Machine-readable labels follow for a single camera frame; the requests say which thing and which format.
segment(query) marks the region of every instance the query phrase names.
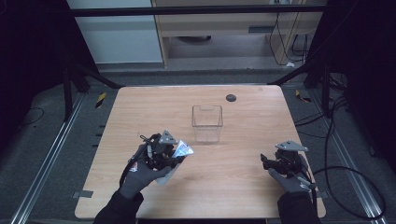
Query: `wall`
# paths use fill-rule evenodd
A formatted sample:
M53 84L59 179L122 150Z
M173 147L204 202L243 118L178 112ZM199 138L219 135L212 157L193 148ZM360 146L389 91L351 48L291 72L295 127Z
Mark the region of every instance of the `wall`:
M67 3L71 8L151 7L149 0L67 0ZM163 62L153 16L81 17L76 21L99 69Z

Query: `gray carpet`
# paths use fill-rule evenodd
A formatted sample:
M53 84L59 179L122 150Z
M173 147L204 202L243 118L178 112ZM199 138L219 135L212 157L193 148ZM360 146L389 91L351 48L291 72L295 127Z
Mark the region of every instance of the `gray carpet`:
M288 70L216 70L216 71L174 71L174 72L141 72L141 73L118 73L105 74L106 77L119 84L134 85L188 85L188 84L235 84L256 83L263 84L273 81L287 74ZM92 87L85 96L83 106L78 114L77 121L72 128L64 147L53 166L46 185L39 195L29 220L31 223L72 223L87 220L79 220L74 215L77 199L72 198L74 191L82 189L85 178L90 169L96 146L100 141L102 125L106 124L111 106L117 94L96 80L90 79ZM107 96L100 108L95 108L96 101L101 92ZM314 103L306 103L295 96L295 90L283 88L290 112L293 119L306 118L318 113ZM334 92L334 99L339 95ZM42 161L45 159L51 144L59 132L64 118L63 87L57 86L37 95L32 107L42 108L44 116L40 118L39 109L32 109L26 118L26 123L32 124L21 126L9 145L9 153L1 158L0 170L0 219L1 223L8 220L15 213L26 191L29 189L35 174L38 172ZM396 188L396 175L389 169L385 160L370 156L368 144L362 136L359 126L353 115L347 111L347 107L340 108L335 113L335 126L337 132L343 138L348 152L357 163L360 171L369 176L381 189L387 199L388 223L396 223L396 201L393 190ZM312 124L298 128L300 138L304 146L310 150L307 157L312 170L323 168L324 165L324 138L327 128L323 121L318 120ZM341 164L338 155L330 144L329 164ZM330 171L331 185L337 198L348 208L360 214L365 214L361 203L354 193L345 171ZM323 174L315 176L318 188L327 190ZM323 223L371 223L353 217L344 209L340 208L332 198L324 199L327 215ZM227 223L262 223L262 220L235 220Z

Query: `table top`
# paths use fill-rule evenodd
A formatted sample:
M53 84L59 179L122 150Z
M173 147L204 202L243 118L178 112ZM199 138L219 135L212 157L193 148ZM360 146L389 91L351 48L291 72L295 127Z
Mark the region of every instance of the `table top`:
M228 94L236 101L227 101ZM222 106L219 142L195 142L194 105ZM84 185L93 195L79 198L76 216L95 217L118 189L122 170L143 143L139 136L164 130L189 144L194 153L166 185L153 181L142 190L145 201L137 217L278 217L276 202L283 190L263 170L260 154L274 159L275 144L300 139L282 90L259 85L120 89ZM318 215L325 215L321 199Z

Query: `transparent box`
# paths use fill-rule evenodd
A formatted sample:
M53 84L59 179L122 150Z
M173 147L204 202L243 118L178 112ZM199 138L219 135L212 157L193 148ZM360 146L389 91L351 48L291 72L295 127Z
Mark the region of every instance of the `transparent box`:
M218 142L223 126L222 107L220 105L194 105L191 124L196 142Z

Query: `gloved hand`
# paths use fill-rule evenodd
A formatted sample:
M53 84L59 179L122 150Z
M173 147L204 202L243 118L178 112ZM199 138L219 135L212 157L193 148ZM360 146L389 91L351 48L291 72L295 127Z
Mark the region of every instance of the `gloved hand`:
M120 194L127 199L132 199L140 190L145 188L151 181L166 176L172 168L166 166L160 171L149 169L145 160L139 158L128 172L124 184L120 188Z
M303 164L303 172L305 172L308 168L308 164L306 163L306 160L302 155L299 156L301 158L301 163ZM301 173L296 174L290 178L283 177L274 168L268 169L268 173L277 181L277 183L279 183L279 185L282 187L283 190L285 190L285 192L308 192L310 190L308 180L306 180L304 175Z

